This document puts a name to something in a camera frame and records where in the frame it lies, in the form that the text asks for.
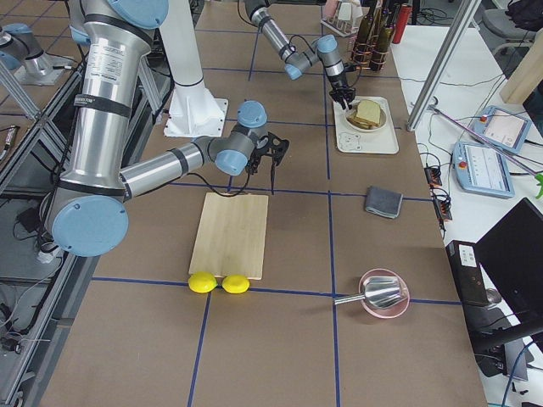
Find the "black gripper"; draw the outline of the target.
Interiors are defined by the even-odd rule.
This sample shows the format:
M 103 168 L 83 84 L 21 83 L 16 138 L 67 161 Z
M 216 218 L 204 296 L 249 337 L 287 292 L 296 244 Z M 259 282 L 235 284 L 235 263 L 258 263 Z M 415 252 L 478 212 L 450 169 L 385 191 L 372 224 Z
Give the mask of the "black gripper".
M 329 77 L 332 90 L 329 95 L 334 102 L 339 103 L 343 111 L 353 107 L 355 99 L 355 88 L 348 84 L 344 75 L 336 75 Z
M 271 158 L 270 168 L 270 191 L 275 195 L 275 174 L 276 168 L 281 164 L 284 155 L 288 151 L 289 140 L 282 139 L 277 135 L 268 132 L 258 142 L 257 147 L 252 152 L 246 165 L 248 174 L 253 175 L 258 172 L 258 168 L 263 157 Z

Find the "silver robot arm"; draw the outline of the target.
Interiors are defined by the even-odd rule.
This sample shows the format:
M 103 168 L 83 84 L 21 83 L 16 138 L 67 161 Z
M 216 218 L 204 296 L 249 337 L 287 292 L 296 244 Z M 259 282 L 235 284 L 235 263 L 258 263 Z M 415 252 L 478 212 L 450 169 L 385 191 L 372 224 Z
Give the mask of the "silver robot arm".
M 299 52 L 288 39 L 269 13 L 273 1 L 245 1 L 245 12 L 252 25 L 258 28 L 284 62 L 284 69 L 291 80 L 299 79 L 309 68 L 321 63 L 332 87 L 329 92 L 332 100 L 342 109 L 350 109 L 355 99 L 355 88 L 347 81 L 344 62 L 339 46 L 333 35 L 321 36 L 307 49 Z
M 288 142 L 266 128 L 264 107 L 242 103 L 236 125 L 222 135 L 227 100 L 204 83 L 193 18 L 186 1 L 72 1 L 73 39 L 88 46 L 67 170 L 52 195 L 46 227 L 66 252 L 94 257 L 115 248 L 129 226 L 124 203 L 208 163 L 237 176 L 256 172 L 262 156 L 280 162 Z M 188 143 L 123 167 L 122 149 L 137 84 L 155 34 L 160 34 L 174 85 L 167 132 Z

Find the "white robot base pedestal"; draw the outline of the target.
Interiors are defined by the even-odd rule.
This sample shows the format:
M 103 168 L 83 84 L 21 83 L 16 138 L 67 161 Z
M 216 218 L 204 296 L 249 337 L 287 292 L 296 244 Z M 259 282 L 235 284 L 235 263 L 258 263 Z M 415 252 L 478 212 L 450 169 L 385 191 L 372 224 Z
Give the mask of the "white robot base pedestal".
M 228 107 L 204 83 L 188 1 L 170 1 L 160 34 L 174 89 L 165 125 L 168 137 L 219 137 Z

